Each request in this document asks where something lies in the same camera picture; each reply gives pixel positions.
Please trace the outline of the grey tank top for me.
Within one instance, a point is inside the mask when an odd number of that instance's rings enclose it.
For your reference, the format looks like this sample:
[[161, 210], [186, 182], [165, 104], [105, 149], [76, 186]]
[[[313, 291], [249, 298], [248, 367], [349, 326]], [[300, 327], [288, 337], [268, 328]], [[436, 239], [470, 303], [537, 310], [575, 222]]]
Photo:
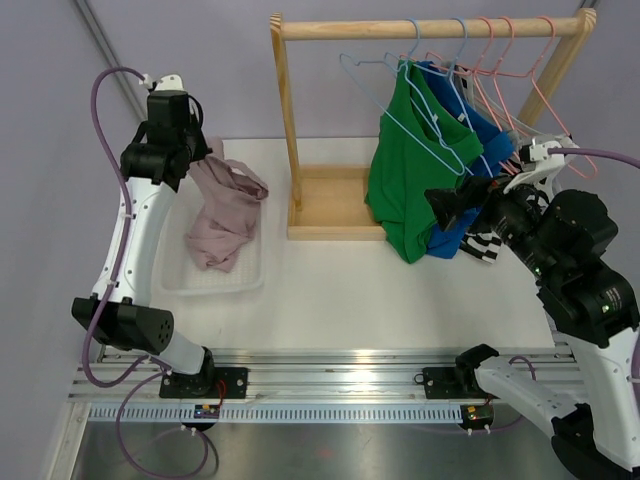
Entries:
[[[545, 133], [507, 114], [501, 104], [491, 98], [482, 83], [475, 83], [461, 65], [456, 66], [456, 72], [453, 76], [454, 85], [468, 103], [469, 114], [474, 110], [494, 126], [505, 130], [515, 146], [526, 143], [531, 137], [545, 136]], [[459, 106], [455, 96], [454, 104]]]

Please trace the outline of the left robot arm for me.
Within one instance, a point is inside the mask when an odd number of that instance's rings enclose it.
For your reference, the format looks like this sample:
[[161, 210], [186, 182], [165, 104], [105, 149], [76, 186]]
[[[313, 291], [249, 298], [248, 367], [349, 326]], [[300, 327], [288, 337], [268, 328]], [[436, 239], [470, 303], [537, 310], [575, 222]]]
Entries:
[[120, 206], [105, 269], [89, 297], [74, 299], [71, 314], [86, 330], [86, 346], [144, 352], [191, 396], [203, 398], [216, 385], [211, 354], [176, 331], [170, 311], [152, 307], [151, 283], [179, 185], [209, 149], [187, 92], [152, 91], [147, 113], [116, 167]]

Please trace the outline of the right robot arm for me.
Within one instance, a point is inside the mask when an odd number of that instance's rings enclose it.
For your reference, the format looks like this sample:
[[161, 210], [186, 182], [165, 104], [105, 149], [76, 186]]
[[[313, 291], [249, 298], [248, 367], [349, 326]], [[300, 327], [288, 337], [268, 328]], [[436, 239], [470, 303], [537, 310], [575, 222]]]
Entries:
[[533, 274], [587, 398], [550, 390], [484, 344], [457, 356], [456, 389], [508, 403], [549, 438], [556, 457], [579, 479], [637, 478], [639, 308], [631, 284], [603, 260], [618, 232], [604, 203], [580, 190], [551, 195], [531, 184], [513, 187], [504, 177], [471, 177], [457, 188], [428, 190], [425, 198], [442, 228], [477, 209], [472, 230], [495, 234]]

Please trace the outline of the green tank top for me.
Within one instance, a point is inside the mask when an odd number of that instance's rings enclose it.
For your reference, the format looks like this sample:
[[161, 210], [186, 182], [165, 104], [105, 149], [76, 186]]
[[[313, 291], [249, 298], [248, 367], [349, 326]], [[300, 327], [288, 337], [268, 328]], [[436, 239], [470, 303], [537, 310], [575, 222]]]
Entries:
[[[414, 66], [412, 80], [426, 94], [437, 112], [444, 138], [471, 167], [483, 153], [476, 133], [461, 125], [436, 99], [424, 71]], [[378, 145], [371, 161], [365, 203], [374, 221], [385, 231], [387, 241], [405, 262], [420, 260], [428, 250], [432, 229], [437, 224], [424, 192], [459, 186], [455, 177], [439, 165], [383, 115], [379, 123]]]

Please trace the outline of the pink tank top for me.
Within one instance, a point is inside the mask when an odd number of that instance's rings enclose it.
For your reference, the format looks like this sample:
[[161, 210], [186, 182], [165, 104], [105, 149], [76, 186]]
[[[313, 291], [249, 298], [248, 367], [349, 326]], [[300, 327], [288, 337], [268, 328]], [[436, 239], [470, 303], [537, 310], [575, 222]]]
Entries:
[[189, 176], [203, 205], [185, 243], [196, 267], [230, 272], [241, 248], [253, 241], [267, 184], [245, 163], [225, 156], [223, 140], [206, 139], [210, 152], [191, 164]]

